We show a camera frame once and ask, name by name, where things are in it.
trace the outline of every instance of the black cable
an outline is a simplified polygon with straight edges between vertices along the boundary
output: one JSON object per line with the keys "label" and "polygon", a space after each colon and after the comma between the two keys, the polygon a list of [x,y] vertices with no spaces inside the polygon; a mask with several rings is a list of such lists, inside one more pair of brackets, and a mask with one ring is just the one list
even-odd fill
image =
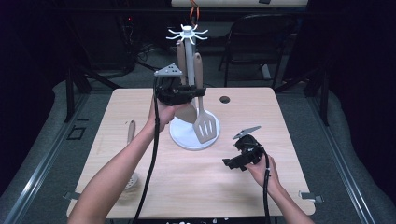
{"label": "black cable", "polygon": [[263,152],[264,156],[265,156],[265,174],[264,174],[264,183],[262,186],[262,200],[264,203],[264,213],[265,213],[265,222],[264,223],[268,223],[271,224],[271,218],[270,218],[270,211],[268,209],[268,179],[270,177],[270,162],[268,159],[268,155],[267,153]]}
{"label": "black cable", "polygon": [[154,67],[154,66],[151,66],[151,65],[149,65],[149,64],[142,63],[142,62],[139,62],[139,61],[137,61],[136,63],[142,65],[143,67],[148,68],[148,69],[151,70],[151,71],[158,71],[158,70],[161,69],[161,68],[159,68],[159,67]]}
{"label": "black cable", "polygon": [[139,219],[140,212],[142,211],[143,208],[143,203],[145,202],[146,195],[149,189],[149,180],[152,175],[152,171],[154,170],[154,165],[155,165],[155,160],[157,158],[157,151],[158,151],[158,142],[160,139],[160,115],[158,112],[158,102],[157,102],[157,92],[156,92],[156,85],[157,85],[157,77],[154,78],[154,109],[155,109],[155,131],[154,131],[154,146],[152,149],[152,157],[151,157],[151,165],[149,166],[148,169],[148,177],[146,178],[146,183],[145,187],[143,189],[143,194],[142,198],[140,199],[139,206],[137,207],[136,214],[134,215],[134,221],[133,224],[137,223],[137,220]]}

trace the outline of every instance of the white utensil holder base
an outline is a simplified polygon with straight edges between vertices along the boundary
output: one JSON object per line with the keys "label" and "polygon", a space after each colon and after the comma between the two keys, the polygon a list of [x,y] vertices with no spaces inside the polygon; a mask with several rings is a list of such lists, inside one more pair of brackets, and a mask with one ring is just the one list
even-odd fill
{"label": "white utensil holder base", "polygon": [[193,124],[175,117],[169,125],[169,133],[176,144],[187,150],[198,151],[212,146],[216,140],[218,140],[220,133],[219,120],[209,111],[205,111],[206,113],[215,117],[217,131],[216,137],[201,144],[197,138],[197,135],[195,134]]}

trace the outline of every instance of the kitchen utensil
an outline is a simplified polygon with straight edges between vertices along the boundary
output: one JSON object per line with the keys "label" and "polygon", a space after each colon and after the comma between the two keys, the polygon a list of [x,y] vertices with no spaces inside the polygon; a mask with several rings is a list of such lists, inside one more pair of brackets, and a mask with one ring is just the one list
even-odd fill
{"label": "kitchen utensil", "polygon": [[129,123],[129,128],[128,128],[128,138],[126,143],[129,144],[131,143],[132,139],[134,139],[134,131],[136,130],[136,122],[134,120],[131,120]]}
{"label": "kitchen utensil", "polygon": [[[194,55],[194,73],[197,88],[202,88],[204,86],[204,74],[202,58],[199,53],[195,53]],[[216,119],[204,110],[204,100],[202,96],[198,97],[198,108],[199,114],[197,120],[193,124],[193,128],[199,142],[202,144],[217,136]]]}
{"label": "kitchen utensil", "polygon": [[[183,73],[181,76],[181,84],[186,85],[187,69],[186,69],[186,51],[184,49],[183,41],[178,40],[177,45],[177,64],[180,71]],[[197,120],[197,109],[194,103],[189,103],[186,107],[179,109],[175,116],[178,119],[184,120],[188,123],[194,123]]]}

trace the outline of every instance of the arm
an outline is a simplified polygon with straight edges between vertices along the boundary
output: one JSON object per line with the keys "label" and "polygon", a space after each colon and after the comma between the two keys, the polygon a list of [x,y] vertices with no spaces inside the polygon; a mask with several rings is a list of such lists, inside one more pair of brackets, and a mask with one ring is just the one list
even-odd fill
{"label": "arm", "polygon": [[[183,106],[166,106],[158,102],[160,131],[173,119],[176,110]],[[148,121],[143,129],[91,179],[70,213],[68,223],[105,223],[108,212],[120,197],[153,140],[154,129],[155,111],[152,100]]]}
{"label": "arm", "polygon": [[[274,158],[268,156],[270,162],[270,178],[268,180],[268,194],[274,200],[276,205],[279,207],[280,212],[286,219],[287,223],[314,223],[312,219],[307,216],[303,210],[294,202],[289,196],[286,190],[280,185],[279,177],[277,175],[276,164]],[[256,182],[263,186],[264,183],[264,171],[265,171],[265,160],[260,160],[259,163],[247,164],[246,167],[253,175]]]}

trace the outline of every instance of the wooden handle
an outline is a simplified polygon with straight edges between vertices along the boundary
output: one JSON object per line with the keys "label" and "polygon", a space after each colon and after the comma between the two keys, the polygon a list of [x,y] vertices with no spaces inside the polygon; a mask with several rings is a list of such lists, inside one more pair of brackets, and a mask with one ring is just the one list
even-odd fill
{"label": "wooden handle", "polygon": [[195,84],[197,88],[202,88],[204,86],[204,74],[202,58],[200,53],[195,53],[194,55],[194,73],[195,73]]}
{"label": "wooden handle", "polygon": [[126,141],[127,144],[131,143],[132,139],[134,139],[135,130],[136,130],[136,122],[134,122],[134,120],[131,120],[131,123],[129,123],[129,128],[128,128],[128,139]]}
{"label": "wooden handle", "polygon": [[177,65],[178,69],[183,73],[181,77],[181,84],[186,85],[187,68],[186,68],[186,50],[184,49],[183,41],[178,40],[176,43],[177,50]]}
{"label": "wooden handle", "polygon": [[[204,74],[202,66],[202,58],[200,53],[194,55],[194,74],[195,74],[195,85],[198,89],[204,86]],[[198,108],[200,114],[204,111],[204,102],[202,96],[198,97]]]}

